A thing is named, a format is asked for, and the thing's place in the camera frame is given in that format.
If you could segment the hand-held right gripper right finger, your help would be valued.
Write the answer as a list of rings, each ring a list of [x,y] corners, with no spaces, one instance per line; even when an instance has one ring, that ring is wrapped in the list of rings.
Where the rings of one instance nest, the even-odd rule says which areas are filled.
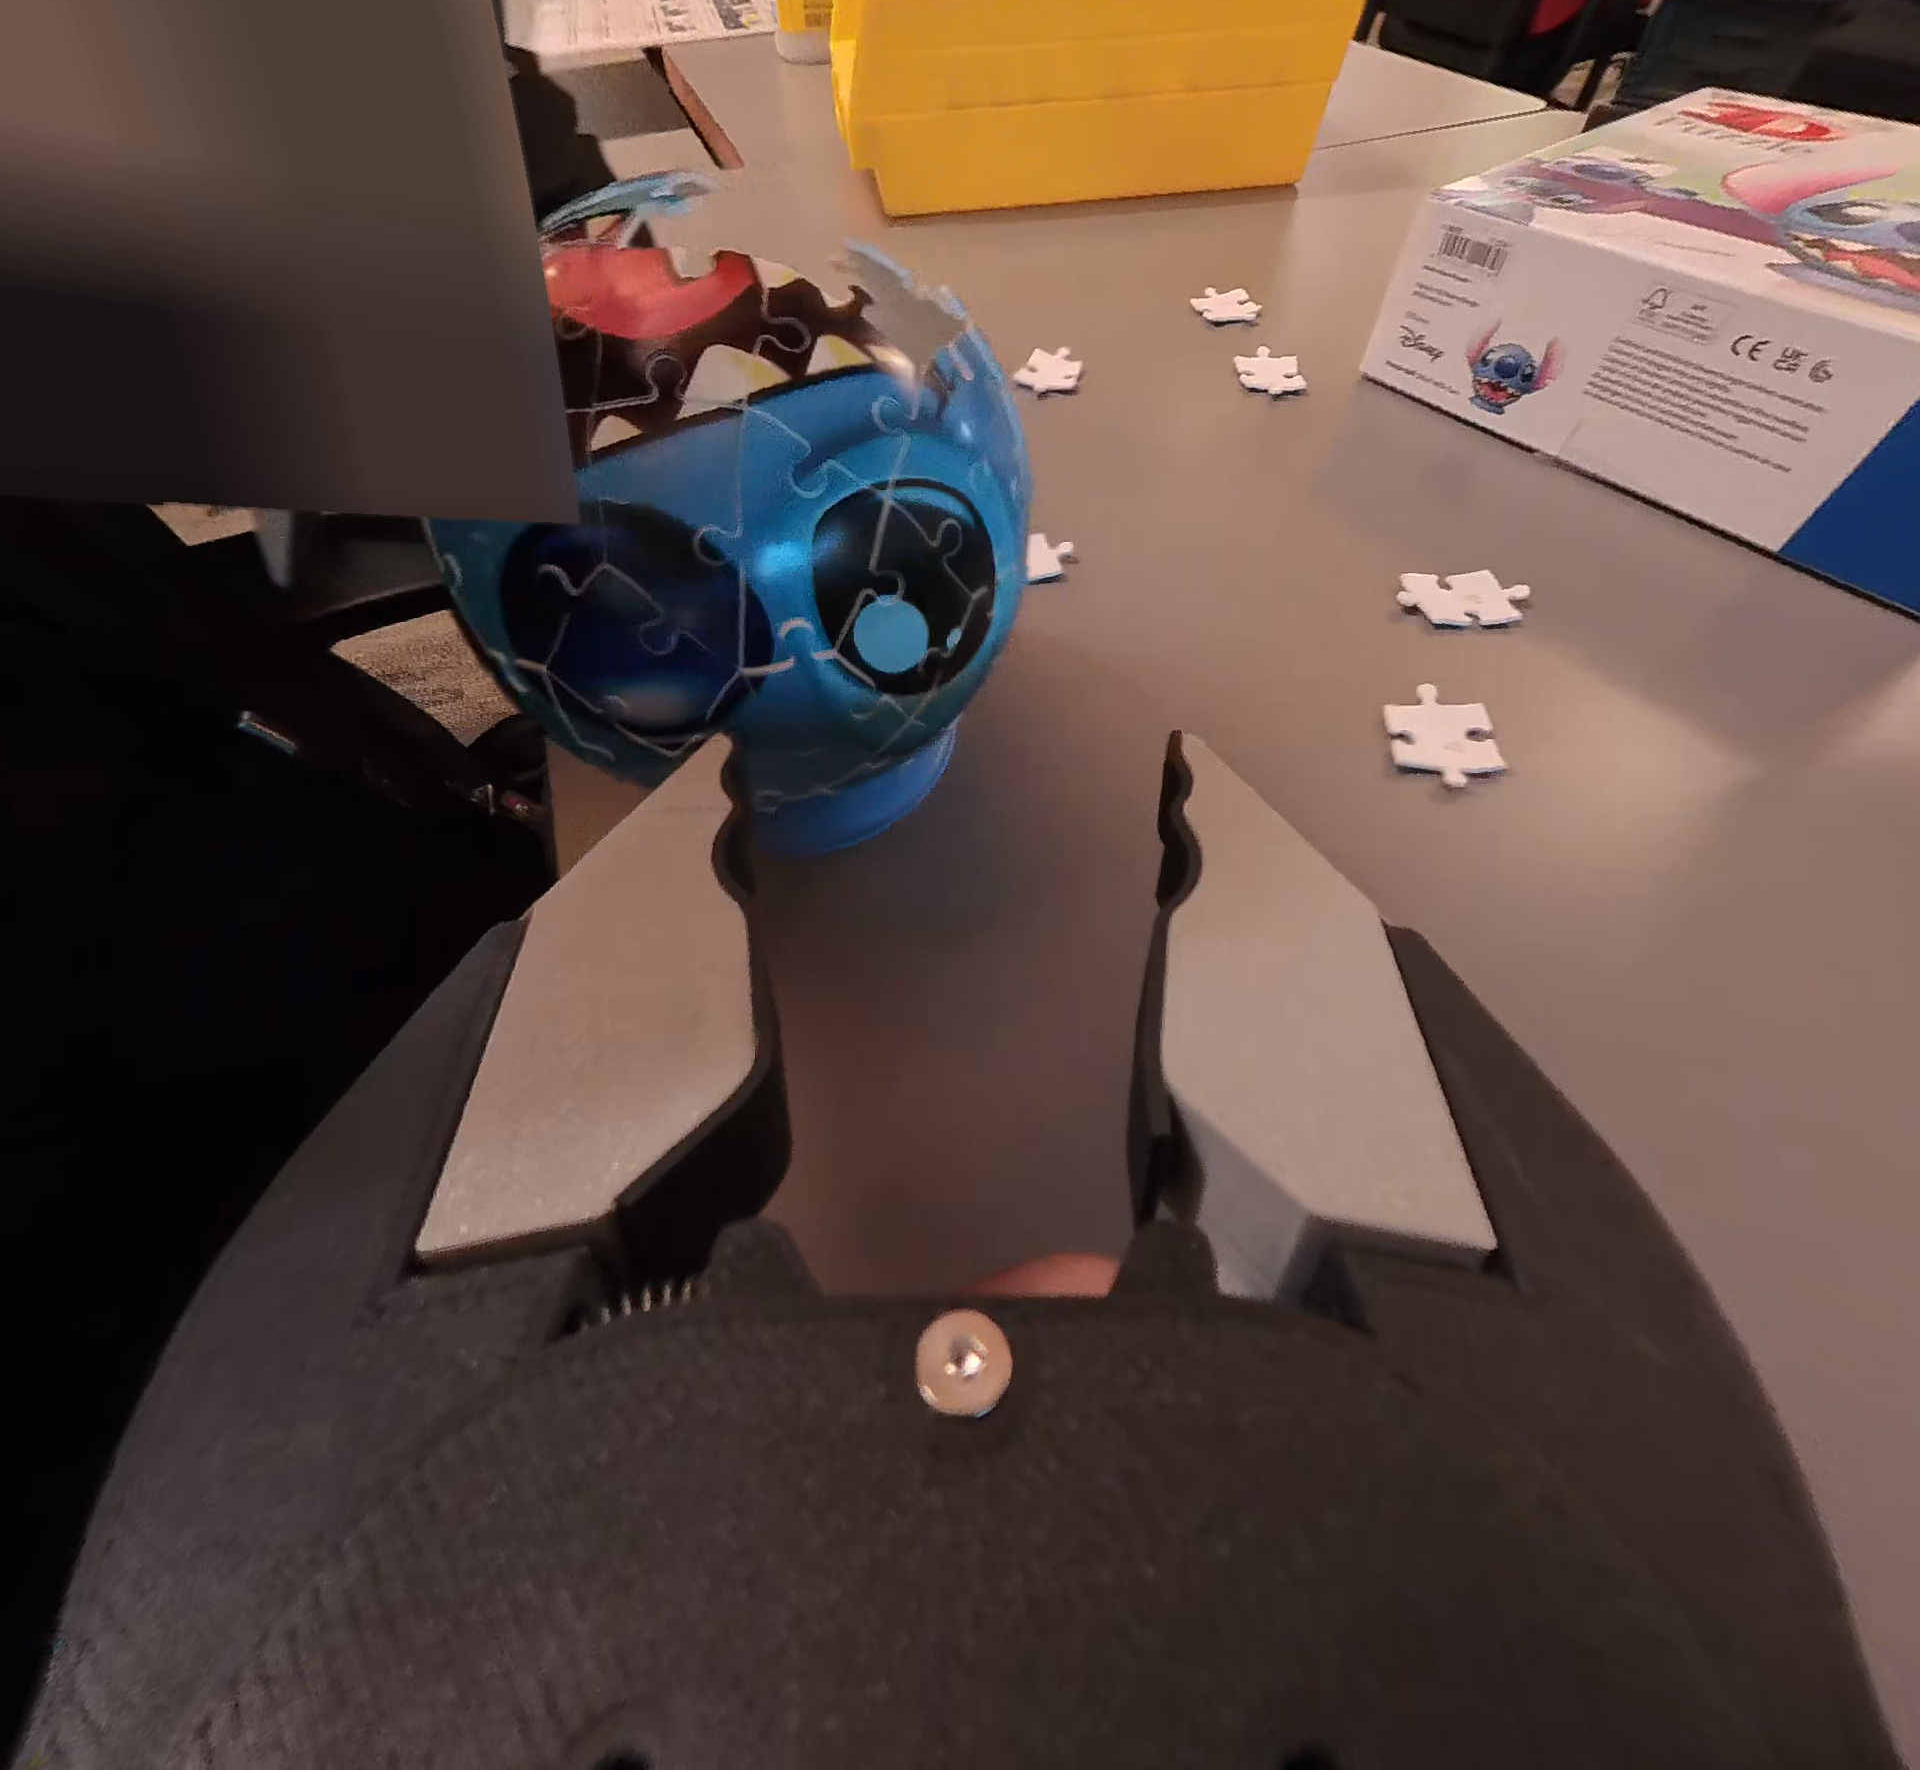
[[[1128,1189],[1227,1299],[1301,1299],[1355,1247],[1498,1249],[1388,926],[1197,733],[1173,730],[1135,1025]]]

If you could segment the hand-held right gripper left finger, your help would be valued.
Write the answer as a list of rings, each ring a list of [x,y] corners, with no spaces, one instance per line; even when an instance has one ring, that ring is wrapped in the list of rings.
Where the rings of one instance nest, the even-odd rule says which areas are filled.
[[[416,1237],[452,1267],[589,1243],[696,1267],[789,1133],[717,735],[531,908]]]

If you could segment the blue puzzle ball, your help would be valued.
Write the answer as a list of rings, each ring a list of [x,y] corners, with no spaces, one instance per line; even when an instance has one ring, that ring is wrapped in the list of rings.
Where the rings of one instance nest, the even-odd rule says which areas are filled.
[[[817,278],[653,225],[649,172],[539,220],[579,504],[428,517],[468,643],[558,748],[645,789],[726,740],[759,843],[836,852],[942,781],[1028,583],[1013,381],[877,246]]]

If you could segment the cartoon printed puzzle box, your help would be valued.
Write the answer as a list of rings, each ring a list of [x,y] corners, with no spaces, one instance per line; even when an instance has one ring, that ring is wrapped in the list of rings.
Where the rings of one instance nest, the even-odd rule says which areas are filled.
[[[1702,88],[1439,187],[1361,373],[1918,610],[1918,129]]]

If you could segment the person's dark clothing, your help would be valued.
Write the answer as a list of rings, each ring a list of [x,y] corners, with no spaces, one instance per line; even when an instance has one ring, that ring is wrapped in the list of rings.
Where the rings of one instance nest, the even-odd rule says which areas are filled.
[[[4,500],[4,1709],[157,1352],[545,839],[152,509]]]

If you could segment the yellow plastic bin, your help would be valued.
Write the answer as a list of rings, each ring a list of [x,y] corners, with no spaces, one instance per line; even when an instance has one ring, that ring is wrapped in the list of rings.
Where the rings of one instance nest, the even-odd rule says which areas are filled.
[[[834,0],[890,218],[1297,183],[1367,0]]]

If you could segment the printed paper sheet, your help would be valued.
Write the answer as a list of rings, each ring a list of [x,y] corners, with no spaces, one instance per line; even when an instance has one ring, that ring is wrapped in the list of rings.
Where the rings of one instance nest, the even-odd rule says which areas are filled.
[[[522,44],[541,58],[662,51],[779,28],[775,0],[541,0]]]

